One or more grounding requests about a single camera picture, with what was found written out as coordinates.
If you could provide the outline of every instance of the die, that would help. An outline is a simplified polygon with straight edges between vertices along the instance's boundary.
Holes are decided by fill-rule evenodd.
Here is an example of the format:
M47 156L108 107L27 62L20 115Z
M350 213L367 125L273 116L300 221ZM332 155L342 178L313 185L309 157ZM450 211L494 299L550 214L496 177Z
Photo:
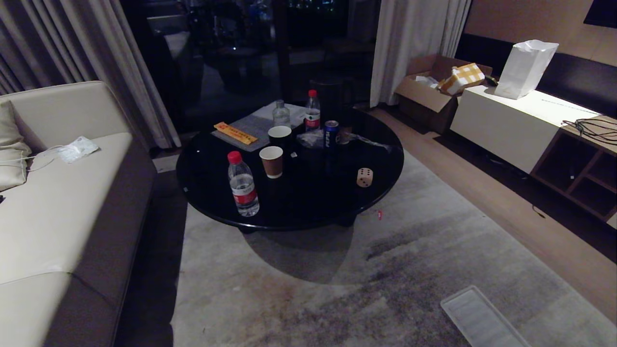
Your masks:
M373 171L367 167L359 169L355 184L361 186L362 188L368 188L371 186L371 184L373 184Z

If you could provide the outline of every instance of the wooden shelf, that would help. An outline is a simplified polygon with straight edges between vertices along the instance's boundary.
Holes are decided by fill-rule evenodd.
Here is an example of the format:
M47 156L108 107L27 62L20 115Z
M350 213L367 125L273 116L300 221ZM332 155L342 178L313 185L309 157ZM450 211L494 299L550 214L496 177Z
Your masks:
M616 203L614 192L588 178L583 178L576 185L571 196L601 219L613 210Z
M552 150L535 171L535 176L549 182L553 189L566 192L597 150L582 144L572 136L559 132L556 136L558 138Z
M602 153L600 159L589 170L589 178L617 193L617 158Z
M617 208L614 146L601 146L561 128L531 176L606 222Z
M589 120L594 120L594 119L600 119L600 120L605 120L607 122L611 122L611 123L615 123L615 119L605 116L605 115L598 115L595 116L593 118L590 118ZM595 124L587 124L587 126L589 127L589 129L593 132L596 133L603 133L606 132L606 129L602 129L597 127ZM572 137L575 138L579 138L581 137L581 133L574 127L571 127L569 125L565 125L563 127L560 128L560 132L564 132L569 134ZM595 146L596 148L602 149L603 151L606 151L607 153L613 153L613 155L615 155L615 153L617 153L617 144L608 144L608 143L604 143L604 142L600 142L598 140L596 140L593 137L589 137L587 135L583 135L582 136L582 140L585 141L586 143Z

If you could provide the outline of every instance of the red bottle cap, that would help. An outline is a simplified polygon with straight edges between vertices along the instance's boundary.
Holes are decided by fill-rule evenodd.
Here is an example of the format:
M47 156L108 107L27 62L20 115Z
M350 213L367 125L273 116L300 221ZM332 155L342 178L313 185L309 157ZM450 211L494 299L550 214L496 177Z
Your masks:
M229 152L227 160L229 160L230 164L240 164L242 162L242 154L238 151Z

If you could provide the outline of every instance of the paper cup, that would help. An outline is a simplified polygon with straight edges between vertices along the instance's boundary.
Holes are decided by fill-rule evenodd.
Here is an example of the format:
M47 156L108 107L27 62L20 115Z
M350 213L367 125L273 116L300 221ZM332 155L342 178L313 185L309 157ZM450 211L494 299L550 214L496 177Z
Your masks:
M259 151L262 158L263 168L268 178L279 178L283 175L283 149L269 146Z
M272 127L268 130L268 137L270 138L270 144L283 148L283 150L289 150L291 144L291 128L285 125L279 125Z

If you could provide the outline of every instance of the sofa cushion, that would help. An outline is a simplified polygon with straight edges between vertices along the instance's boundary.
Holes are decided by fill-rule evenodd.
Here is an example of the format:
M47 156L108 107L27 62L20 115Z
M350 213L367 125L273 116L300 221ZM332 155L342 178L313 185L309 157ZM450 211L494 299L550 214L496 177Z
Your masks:
M0 204L0 283L74 274L120 304L156 171L129 133L73 164L37 157Z
M0 285L0 346L106 346L119 307L69 274L55 272Z
M22 185L26 182L26 158L30 147L15 124L13 104L5 101L0 104L0 191Z

